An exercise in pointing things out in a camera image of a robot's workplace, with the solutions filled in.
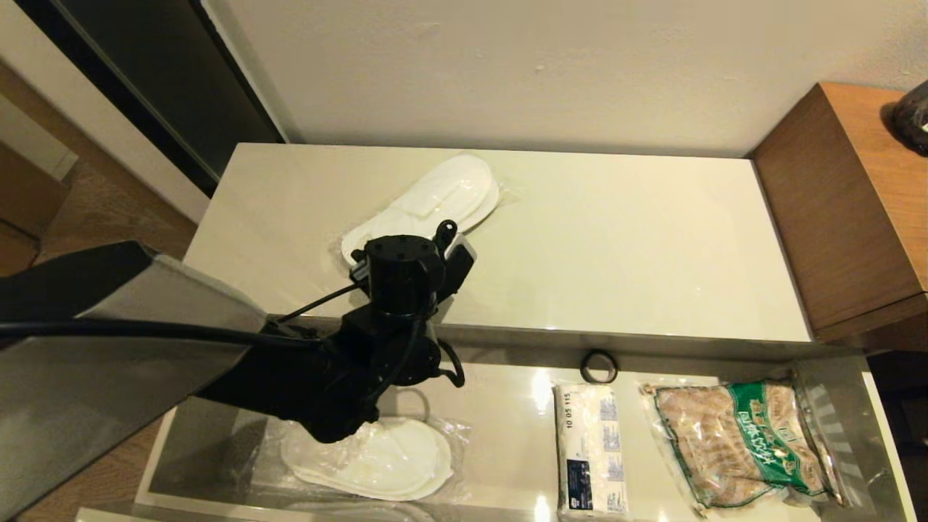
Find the green label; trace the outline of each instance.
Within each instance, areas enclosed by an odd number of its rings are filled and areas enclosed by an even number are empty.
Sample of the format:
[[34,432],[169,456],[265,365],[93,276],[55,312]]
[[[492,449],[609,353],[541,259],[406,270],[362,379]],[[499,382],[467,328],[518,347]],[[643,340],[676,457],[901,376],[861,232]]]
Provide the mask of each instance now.
[[757,467],[770,484],[790,486],[802,493],[809,487],[800,474],[801,462],[783,439],[794,440],[795,435],[785,430],[781,434],[770,426],[767,413],[767,394],[764,383],[747,383],[727,386],[735,401],[735,420],[744,438],[744,444],[754,456]]

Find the black rubber band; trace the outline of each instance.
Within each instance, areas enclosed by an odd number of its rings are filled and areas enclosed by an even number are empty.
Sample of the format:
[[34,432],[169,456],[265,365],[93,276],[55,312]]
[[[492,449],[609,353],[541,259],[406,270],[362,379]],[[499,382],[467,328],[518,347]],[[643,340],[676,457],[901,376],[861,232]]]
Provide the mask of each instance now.
[[[609,374],[606,375],[605,379],[597,379],[589,372],[589,362],[595,357],[600,357],[606,359],[609,363]],[[587,381],[592,385],[607,385],[615,380],[619,375],[619,363],[615,362],[615,358],[609,354],[609,352],[604,352],[602,350],[590,350],[586,357],[583,358],[583,362],[580,363],[580,374],[583,375],[583,380]]]

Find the wooden floor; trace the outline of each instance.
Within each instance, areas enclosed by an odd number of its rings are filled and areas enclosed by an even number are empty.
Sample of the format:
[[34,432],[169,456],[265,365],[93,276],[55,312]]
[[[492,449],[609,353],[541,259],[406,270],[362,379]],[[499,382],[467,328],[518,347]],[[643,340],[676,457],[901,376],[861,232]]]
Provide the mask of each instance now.
[[[71,186],[71,191],[42,238],[36,263],[126,240],[141,241],[182,259],[193,240],[191,234],[179,233],[86,163],[74,165],[65,182]],[[130,502],[135,497],[160,424],[158,420],[124,441],[17,520],[66,522],[73,520],[83,506]]]

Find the wooden side table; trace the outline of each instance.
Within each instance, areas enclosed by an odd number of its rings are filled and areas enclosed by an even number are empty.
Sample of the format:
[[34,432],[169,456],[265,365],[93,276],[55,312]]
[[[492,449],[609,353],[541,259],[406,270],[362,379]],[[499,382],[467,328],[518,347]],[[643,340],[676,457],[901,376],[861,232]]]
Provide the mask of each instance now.
[[928,350],[928,160],[881,119],[903,94],[818,84],[752,153],[819,340]]

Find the white wall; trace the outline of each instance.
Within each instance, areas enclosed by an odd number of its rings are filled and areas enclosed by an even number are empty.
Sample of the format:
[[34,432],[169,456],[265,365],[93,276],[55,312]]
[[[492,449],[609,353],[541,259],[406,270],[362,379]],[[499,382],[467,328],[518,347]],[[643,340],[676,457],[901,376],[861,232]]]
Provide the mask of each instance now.
[[924,0],[209,0],[297,142],[742,156],[816,82],[928,78]]
[[199,223],[209,199],[35,26],[0,0],[0,60],[165,201]]
[[0,96],[0,142],[58,181],[77,162],[77,154],[3,96]]

